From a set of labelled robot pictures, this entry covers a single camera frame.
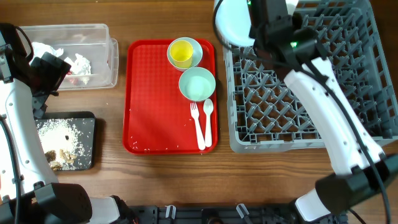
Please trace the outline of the red strawberry snack wrapper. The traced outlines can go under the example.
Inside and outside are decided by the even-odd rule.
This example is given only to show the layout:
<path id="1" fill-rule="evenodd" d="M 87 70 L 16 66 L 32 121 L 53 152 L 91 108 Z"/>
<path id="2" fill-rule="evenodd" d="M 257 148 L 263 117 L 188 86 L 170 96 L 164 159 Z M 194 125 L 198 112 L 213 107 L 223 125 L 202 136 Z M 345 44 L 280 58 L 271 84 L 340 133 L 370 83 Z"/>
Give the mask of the red strawberry snack wrapper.
<path id="1" fill-rule="evenodd" d="M 73 73 L 72 71 L 67 73 L 66 78 L 72 85 L 77 86 L 81 83 L 81 75 Z"/>

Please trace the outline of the light blue plate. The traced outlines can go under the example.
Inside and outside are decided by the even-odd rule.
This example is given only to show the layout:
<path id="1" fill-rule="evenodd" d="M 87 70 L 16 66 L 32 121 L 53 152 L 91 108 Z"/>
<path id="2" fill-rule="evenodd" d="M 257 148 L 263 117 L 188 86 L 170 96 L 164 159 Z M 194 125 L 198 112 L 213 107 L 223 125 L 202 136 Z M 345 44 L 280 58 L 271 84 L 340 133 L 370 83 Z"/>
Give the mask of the light blue plate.
<path id="1" fill-rule="evenodd" d="M 298 1 L 283 0 L 294 12 Z M 227 43 L 240 47 L 254 46 L 254 39 L 249 37 L 251 20 L 248 2 L 245 0 L 215 1 L 214 26 Z"/>

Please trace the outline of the rice and food scraps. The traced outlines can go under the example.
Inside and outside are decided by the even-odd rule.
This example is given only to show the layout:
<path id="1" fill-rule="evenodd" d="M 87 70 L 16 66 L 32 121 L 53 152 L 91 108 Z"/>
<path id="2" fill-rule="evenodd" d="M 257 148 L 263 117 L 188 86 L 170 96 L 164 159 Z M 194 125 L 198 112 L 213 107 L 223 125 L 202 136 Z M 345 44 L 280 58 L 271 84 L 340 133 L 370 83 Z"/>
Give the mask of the rice and food scraps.
<path id="1" fill-rule="evenodd" d="M 46 157 L 53 171 L 78 170 L 82 165 L 78 156 L 85 149 L 78 138 L 83 135 L 76 124 L 76 119 L 37 120 L 37 131 Z"/>

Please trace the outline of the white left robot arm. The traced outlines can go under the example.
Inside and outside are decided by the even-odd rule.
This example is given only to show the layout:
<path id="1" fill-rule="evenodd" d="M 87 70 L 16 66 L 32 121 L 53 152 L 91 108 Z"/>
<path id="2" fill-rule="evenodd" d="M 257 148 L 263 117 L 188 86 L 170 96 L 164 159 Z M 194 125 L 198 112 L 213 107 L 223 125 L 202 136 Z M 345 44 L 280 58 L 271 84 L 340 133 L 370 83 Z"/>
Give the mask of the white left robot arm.
<path id="1" fill-rule="evenodd" d="M 62 59 L 27 53 L 25 32 L 1 24 L 1 223 L 122 223 L 134 212 L 119 197 L 91 198 L 78 184 L 58 181 L 35 119 L 70 70 Z"/>

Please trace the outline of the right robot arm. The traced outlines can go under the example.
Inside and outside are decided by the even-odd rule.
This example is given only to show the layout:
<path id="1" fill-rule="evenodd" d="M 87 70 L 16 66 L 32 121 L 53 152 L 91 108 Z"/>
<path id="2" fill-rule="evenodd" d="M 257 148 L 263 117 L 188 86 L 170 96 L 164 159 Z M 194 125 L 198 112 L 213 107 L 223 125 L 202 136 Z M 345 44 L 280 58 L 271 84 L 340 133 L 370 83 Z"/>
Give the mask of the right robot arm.
<path id="1" fill-rule="evenodd" d="M 321 136 L 333 173 L 294 205 L 305 222 L 340 214 L 381 194 L 397 176 L 397 156 L 386 155 L 359 121 L 333 73 L 317 33 L 302 27 L 285 1 L 249 1 L 257 55 L 268 53 L 279 78 L 299 99 Z"/>

